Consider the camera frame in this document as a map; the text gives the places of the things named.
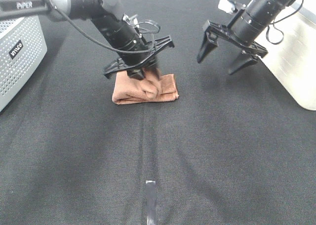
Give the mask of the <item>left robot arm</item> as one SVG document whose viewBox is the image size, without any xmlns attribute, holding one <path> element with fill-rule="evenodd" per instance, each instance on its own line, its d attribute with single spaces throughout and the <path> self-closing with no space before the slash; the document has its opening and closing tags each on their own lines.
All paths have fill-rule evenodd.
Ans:
<svg viewBox="0 0 316 225">
<path fill-rule="evenodd" d="M 33 15 L 46 15 L 52 21 L 67 21 L 87 39 L 119 58 L 104 69 L 104 75 L 126 71 L 128 77 L 143 80 L 146 73 L 159 78 L 156 55 L 166 47 L 174 47 L 170 36 L 147 41 L 145 34 L 153 36 L 160 26 L 153 20 L 137 20 L 128 16 L 121 0 L 0 0 L 0 18 L 15 19 Z M 88 36 L 74 20 L 90 20 L 108 44 Z"/>
</svg>

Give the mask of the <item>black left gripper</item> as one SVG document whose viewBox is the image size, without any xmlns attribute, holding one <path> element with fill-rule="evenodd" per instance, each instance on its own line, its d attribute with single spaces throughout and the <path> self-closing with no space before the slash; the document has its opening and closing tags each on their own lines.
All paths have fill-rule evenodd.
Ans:
<svg viewBox="0 0 316 225">
<path fill-rule="evenodd" d="M 131 47 L 126 53 L 119 53 L 119 57 L 104 68 L 104 76 L 109 79 L 114 73 L 126 71 L 129 78 L 141 81 L 145 79 L 146 71 L 159 80 L 160 70 L 156 55 L 167 47 L 174 47 L 171 36 L 148 42 L 139 39 Z"/>
</svg>

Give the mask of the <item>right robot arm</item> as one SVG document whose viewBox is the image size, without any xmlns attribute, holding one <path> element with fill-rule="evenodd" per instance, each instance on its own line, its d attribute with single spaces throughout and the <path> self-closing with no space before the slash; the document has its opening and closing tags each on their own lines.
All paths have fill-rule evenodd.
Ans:
<svg viewBox="0 0 316 225">
<path fill-rule="evenodd" d="M 217 39 L 222 38 L 241 49 L 241 53 L 229 68 L 230 75 L 242 68 L 255 65 L 260 57 L 268 53 L 265 47 L 255 42 L 255 39 L 265 28 L 274 24 L 273 21 L 285 7 L 295 1 L 251 0 L 246 6 L 229 1 L 233 4 L 233 19 L 228 25 L 206 21 L 203 25 L 204 37 L 197 54 L 197 62 L 201 63 L 218 46 Z"/>
</svg>

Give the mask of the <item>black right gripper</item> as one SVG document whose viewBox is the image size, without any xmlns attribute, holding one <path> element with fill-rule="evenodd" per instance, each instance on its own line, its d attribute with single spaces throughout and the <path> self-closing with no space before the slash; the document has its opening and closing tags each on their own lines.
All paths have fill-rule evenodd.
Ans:
<svg viewBox="0 0 316 225">
<path fill-rule="evenodd" d="M 234 32 L 225 25 L 216 24 L 207 20 L 203 26 L 204 36 L 201 47 L 197 54 L 197 62 L 202 63 L 205 57 L 218 47 L 218 38 L 226 40 L 240 48 L 242 51 L 231 63 L 228 73 L 232 75 L 237 71 L 255 65 L 259 61 L 259 57 L 264 57 L 268 51 L 262 45 L 251 42 L 246 43 L 239 39 Z"/>
</svg>

